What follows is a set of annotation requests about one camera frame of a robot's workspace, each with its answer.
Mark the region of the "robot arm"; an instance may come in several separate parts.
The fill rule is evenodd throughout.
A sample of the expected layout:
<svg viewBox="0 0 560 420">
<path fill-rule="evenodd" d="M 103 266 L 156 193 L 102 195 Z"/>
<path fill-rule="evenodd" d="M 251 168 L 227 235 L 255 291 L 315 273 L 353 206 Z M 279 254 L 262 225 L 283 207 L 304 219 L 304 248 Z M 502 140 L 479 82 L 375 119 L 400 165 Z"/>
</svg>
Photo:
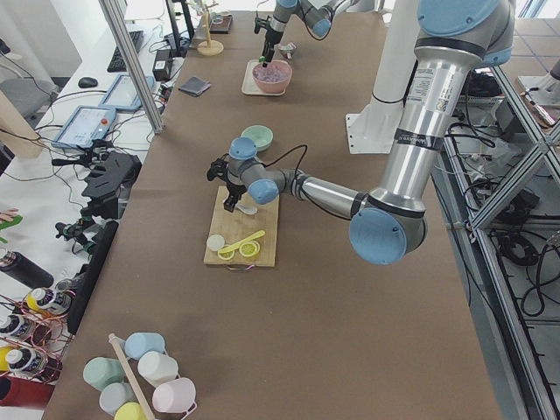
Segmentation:
<svg viewBox="0 0 560 420">
<path fill-rule="evenodd" d="M 274 170 L 251 139 L 237 137 L 206 174 L 226 183 L 226 210 L 243 194 L 263 205 L 288 193 L 348 220 L 353 250 L 370 263 L 395 263 L 421 245 L 427 234 L 422 197 L 452 112 L 473 69 L 509 60 L 515 3 L 422 1 L 416 18 L 417 65 L 381 183 L 357 192 L 299 168 Z"/>
<path fill-rule="evenodd" d="M 315 6 L 312 1 L 278 0 L 271 16 L 261 18 L 256 12 L 254 33 L 258 34 L 261 30 L 265 32 L 259 62 L 263 67 L 271 63 L 292 17 L 299 18 L 310 36 L 320 41 L 328 36 L 333 20 L 353 7 L 363 8 L 365 11 L 382 11 L 384 1 L 327 1 L 321 6 Z"/>
</svg>

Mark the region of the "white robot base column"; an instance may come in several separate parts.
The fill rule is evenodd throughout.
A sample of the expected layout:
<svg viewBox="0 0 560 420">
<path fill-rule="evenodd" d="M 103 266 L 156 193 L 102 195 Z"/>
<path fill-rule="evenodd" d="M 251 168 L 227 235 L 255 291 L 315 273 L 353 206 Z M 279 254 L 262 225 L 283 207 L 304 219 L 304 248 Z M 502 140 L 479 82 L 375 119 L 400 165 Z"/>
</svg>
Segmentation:
<svg viewBox="0 0 560 420">
<path fill-rule="evenodd" d="M 395 3 L 371 101 L 359 114 L 346 115 L 346 136 L 352 154 L 387 154 L 391 150 L 416 63 L 417 7 L 417 1 Z"/>
</svg>

